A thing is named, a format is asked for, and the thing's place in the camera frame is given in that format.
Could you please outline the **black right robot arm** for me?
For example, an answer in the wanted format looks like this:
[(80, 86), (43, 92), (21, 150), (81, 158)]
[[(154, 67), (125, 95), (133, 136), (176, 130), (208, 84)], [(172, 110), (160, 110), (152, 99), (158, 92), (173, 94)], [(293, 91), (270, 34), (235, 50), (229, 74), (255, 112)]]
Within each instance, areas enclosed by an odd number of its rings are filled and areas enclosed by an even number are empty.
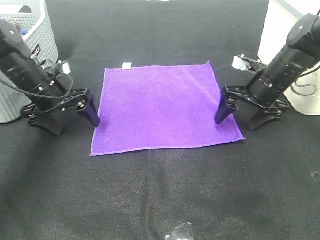
[(229, 115), (238, 111), (237, 101), (247, 102), (258, 108), (249, 121), (254, 131), (268, 123), (282, 119), (290, 105), (280, 97), (299, 78), (312, 73), (320, 62), (320, 15), (306, 14), (290, 30), (284, 47), (268, 65), (252, 70), (254, 77), (246, 86), (224, 86), (215, 115), (221, 124)]

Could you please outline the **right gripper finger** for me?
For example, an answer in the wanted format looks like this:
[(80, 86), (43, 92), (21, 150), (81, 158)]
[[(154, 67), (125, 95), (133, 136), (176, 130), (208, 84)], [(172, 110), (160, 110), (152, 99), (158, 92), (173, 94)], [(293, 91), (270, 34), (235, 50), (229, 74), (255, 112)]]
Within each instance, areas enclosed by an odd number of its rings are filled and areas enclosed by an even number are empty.
[(238, 111), (237, 99), (230, 96), (221, 96), (220, 104), (215, 115), (215, 123), (221, 124), (229, 115)]
[(260, 108), (249, 121), (248, 127), (251, 131), (255, 131), (266, 124), (277, 121), (278, 119), (278, 108)]

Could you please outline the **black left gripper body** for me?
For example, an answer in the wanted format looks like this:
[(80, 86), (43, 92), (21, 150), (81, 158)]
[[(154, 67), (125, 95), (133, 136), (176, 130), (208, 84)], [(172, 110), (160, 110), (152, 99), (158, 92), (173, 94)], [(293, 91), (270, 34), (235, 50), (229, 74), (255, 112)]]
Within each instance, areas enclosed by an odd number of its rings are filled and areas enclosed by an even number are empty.
[(34, 97), (31, 104), (24, 106), (20, 113), (24, 117), (29, 115), (48, 115), (54, 112), (76, 111), (78, 100), (85, 93), (90, 93), (86, 89), (74, 89), (67, 97), (61, 99)]

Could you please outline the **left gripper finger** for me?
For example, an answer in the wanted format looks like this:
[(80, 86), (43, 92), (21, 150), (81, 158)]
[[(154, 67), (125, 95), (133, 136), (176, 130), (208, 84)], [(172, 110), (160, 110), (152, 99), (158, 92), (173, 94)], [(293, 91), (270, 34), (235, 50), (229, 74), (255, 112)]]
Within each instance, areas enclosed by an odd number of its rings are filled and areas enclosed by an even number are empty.
[(100, 125), (100, 118), (95, 107), (94, 95), (91, 92), (86, 92), (80, 96), (77, 101), (76, 111), (77, 114), (86, 118), (94, 127)]
[(60, 136), (63, 128), (61, 125), (51, 116), (47, 114), (41, 115), (29, 115), (28, 126), (46, 131), (52, 135)]

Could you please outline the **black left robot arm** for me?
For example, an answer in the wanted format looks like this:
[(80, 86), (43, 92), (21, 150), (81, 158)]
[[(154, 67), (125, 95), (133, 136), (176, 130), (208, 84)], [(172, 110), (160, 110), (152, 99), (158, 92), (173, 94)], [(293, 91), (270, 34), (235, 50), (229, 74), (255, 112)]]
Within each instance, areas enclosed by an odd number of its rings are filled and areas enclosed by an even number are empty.
[(1, 83), (31, 101), (20, 111), (28, 119), (29, 127), (60, 136), (62, 127), (51, 113), (74, 110), (97, 128), (100, 118), (93, 93), (87, 88), (74, 89), (74, 80), (62, 71), (62, 63), (51, 60), (38, 63), (36, 54), (39, 52), (39, 47), (30, 50), (10, 22), (0, 21), (0, 71), (10, 81)]

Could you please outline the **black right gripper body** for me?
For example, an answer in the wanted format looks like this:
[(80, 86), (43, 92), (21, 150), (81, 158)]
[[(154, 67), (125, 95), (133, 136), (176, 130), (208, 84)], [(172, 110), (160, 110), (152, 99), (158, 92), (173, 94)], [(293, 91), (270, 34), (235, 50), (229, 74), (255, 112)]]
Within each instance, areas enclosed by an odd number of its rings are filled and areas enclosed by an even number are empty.
[(282, 115), (291, 108), (290, 104), (282, 99), (276, 99), (273, 103), (264, 103), (261, 100), (257, 99), (246, 87), (244, 86), (224, 86), (223, 87), (223, 96), (230, 96), (235, 98), (237, 101), (246, 102), (258, 110), (260, 108), (270, 109), (277, 108), (279, 109), (279, 119), (282, 118)]

